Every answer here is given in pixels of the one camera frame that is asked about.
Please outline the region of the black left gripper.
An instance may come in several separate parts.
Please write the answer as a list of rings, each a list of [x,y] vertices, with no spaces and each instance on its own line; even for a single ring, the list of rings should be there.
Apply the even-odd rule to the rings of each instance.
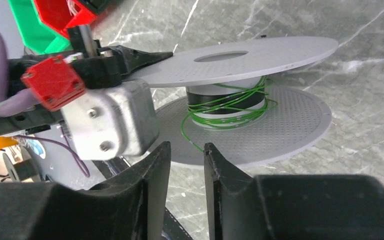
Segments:
[[[122,45],[107,46],[103,51],[110,50],[112,57],[91,57],[76,60],[72,66],[76,73],[83,79],[88,89],[102,89],[116,87],[121,84],[126,75],[137,70],[154,65],[174,56],[171,51],[146,52]],[[26,86],[21,81],[22,74],[28,67],[50,55],[25,55],[18,59],[1,61],[7,70],[7,96],[16,95]],[[0,117],[0,133],[12,133],[21,130],[48,127],[62,121],[60,111],[51,112],[43,106],[37,105],[31,110],[18,113],[14,116]]]

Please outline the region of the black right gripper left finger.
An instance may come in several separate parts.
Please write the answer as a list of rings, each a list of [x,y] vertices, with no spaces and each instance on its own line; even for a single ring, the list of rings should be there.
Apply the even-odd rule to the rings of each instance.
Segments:
[[[170,155],[162,142],[149,155]],[[115,240],[115,197],[54,182],[0,183],[0,240]]]

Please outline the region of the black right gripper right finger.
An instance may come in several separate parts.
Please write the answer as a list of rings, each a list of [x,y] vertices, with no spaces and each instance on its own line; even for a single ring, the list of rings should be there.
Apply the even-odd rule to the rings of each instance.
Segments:
[[[250,176],[204,146],[212,240],[384,240],[384,186],[363,174]]]

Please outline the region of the white perforated filament spool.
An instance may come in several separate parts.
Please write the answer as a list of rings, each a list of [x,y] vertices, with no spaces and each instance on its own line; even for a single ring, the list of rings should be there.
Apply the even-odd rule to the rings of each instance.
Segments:
[[[156,112],[158,141],[171,143],[174,165],[201,169],[204,145],[213,143],[237,167],[257,167],[307,150],[332,122],[323,100],[271,75],[324,60],[338,46],[320,36],[261,37],[175,53],[132,77],[186,90]]]

